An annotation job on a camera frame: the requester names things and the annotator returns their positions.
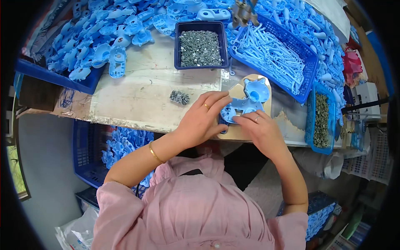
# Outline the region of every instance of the pink sleeve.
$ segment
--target pink sleeve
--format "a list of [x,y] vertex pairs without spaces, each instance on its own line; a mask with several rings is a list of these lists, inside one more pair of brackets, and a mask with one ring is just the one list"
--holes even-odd
[[275,239],[275,249],[306,249],[308,215],[303,212],[285,214],[267,219],[267,225]]
[[91,249],[124,249],[128,243],[131,249],[140,249],[146,243],[146,227],[138,218],[144,204],[130,188],[107,182],[97,190],[97,201],[100,213]]

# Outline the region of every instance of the person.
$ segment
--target person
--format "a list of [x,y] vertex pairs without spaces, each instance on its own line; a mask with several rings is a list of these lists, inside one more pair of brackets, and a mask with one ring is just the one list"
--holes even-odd
[[[93,250],[305,249],[307,187],[278,125],[267,114],[257,110],[234,121],[275,164],[285,203],[282,216],[265,219],[258,204],[224,171],[221,156],[176,157],[228,129],[215,120],[231,101],[228,92],[200,95],[176,130],[113,165],[97,190],[100,213]],[[248,155],[240,157],[246,162]],[[131,187],[154,169],[140,200]]]

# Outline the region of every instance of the metal tool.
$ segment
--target metal tool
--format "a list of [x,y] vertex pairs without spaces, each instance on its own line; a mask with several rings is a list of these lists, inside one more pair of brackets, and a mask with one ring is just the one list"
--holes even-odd
[[258,15],[254,10],[256,4],[257,0],[242,0],[242,2],[240,0],[235,1],[235,5],[232,8],[233,28],[236,28],[238,25],[246,27],[249,20],[251,20],[255,26],[260,24],[257,20]]

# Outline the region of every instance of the green grass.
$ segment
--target green grass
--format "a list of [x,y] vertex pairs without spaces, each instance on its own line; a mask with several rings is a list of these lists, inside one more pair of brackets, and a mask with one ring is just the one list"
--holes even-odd
[[8,163],[12,174],[12,180],[17,193],[26,191],[24,179],[22,178],[20,163],[18,161],[17,146],[7,146]]

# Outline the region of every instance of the black pants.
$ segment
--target black pants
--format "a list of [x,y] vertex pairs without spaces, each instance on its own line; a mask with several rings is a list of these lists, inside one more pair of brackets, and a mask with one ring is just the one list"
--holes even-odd
[[[154,139],[160,138],[154,133]],[[177,156],[197,158],[196,148],[188,148]],[[225,172],[230,174],[238,188],[244,191],[267,163],[268,158],[252,143],[243,143],[238,149],[224,157]]]

